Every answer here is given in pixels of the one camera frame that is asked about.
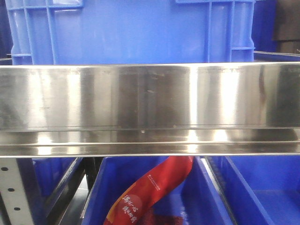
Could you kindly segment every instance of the blue plastic crate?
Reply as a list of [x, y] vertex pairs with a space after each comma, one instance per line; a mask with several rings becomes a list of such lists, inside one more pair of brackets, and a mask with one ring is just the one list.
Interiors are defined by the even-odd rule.
[[273, 41], [277, 0], [258, 0], [254, 7], [252, 39], [257, 51], [276, 52]]
[[70, 157], [60, 158], [60, 160], [61, 160], [61, 166], [62, 166], [62, 171], [65, 172], [75, 159], [76, 158], [70, 158]]
[[255, 0], [6, 3], [15, 65], [253, 60]]
[[64, 173], [61, 158], [33, 158], [32, 161], [42, 196], [51, 195]]
[[7, 58], [7, 54], [10, 54], [12, 46], [13, 41], [11, 39], [5, 1], [0, 0], [0, 59]]
[[[118, 197], [166, 157], [108, 157], [101, 164], [82, 225], [103, 224]], [[204, 164], [195, 158], [187, 179], [154, 205], [157, 215], [180, 216], [184, 225], [232, 225]]]
[[300, 224], [300, 157], [213, 157], [239, 225]]

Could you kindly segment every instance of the red snack bag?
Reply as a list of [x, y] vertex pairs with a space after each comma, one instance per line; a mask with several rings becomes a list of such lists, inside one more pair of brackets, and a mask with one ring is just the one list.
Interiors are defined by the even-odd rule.
[[155, 216], [155, 223], [153, 225], [182, 225], [183, 218], [176, 216]]
[[109, 210], [104, 225], [135, 225], [148, 209], [188, 176], [193, 157], [170, 156], [131, 185]]
[[154, 210], [150, 208], [137, 222], [136, 225], [156, 225]]

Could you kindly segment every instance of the shelf rack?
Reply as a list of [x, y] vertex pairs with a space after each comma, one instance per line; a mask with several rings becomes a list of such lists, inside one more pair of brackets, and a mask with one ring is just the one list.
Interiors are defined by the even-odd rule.
[[300, 154], [300, 63], [1, 66], [0, 127], [6, 212], [43, 225], [26, 158]]

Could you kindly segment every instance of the shelf lip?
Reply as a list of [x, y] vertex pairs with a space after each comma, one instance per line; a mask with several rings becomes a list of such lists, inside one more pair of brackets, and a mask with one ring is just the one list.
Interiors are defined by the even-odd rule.
[[296, 154], [249, 146], [298, 146], [299, 93], [300, 62], [0, 66], [0, 157]]
[[148, 130], [143, 133], [141, 131], [42, 132], [42, 141], [34, 142], [38, 140], [39, 135], [39, 132], [33, 132], [31, 139], [22, 139], [22, 133], [10, 133], [7, 139], [1, 138], [0, 157], [300, 154], [300, 128]]

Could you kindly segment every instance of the gray metal frame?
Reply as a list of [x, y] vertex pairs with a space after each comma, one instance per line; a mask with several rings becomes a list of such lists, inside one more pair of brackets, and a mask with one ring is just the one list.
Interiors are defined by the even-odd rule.
[[11, 225], [1, 195], [0, 195], [0, 225]]
[[0, 158], [0, 192], [12, 225], [46, 225], [31, 159]]

